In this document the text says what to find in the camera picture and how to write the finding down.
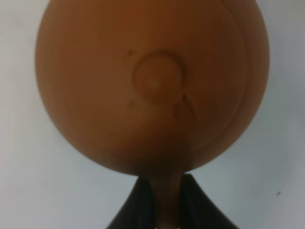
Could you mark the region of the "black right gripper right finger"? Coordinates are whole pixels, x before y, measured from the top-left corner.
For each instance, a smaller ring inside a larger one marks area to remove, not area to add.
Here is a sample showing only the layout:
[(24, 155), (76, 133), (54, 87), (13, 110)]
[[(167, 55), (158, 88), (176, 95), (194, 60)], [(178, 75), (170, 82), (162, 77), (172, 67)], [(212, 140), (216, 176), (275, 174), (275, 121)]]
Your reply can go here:
[(184, 174), (180, 195), (181, 229), (238, 229), (203, 192), (191, 174)]

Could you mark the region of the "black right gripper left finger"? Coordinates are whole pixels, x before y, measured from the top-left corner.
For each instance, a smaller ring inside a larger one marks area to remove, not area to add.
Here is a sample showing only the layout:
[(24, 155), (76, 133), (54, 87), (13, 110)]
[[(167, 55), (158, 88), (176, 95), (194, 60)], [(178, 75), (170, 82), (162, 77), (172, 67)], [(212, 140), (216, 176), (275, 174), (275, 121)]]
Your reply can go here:
[(159, 199), (149, 180), (136, 180), (124, 205), (108, 225), (109, 229), (157, 229)]

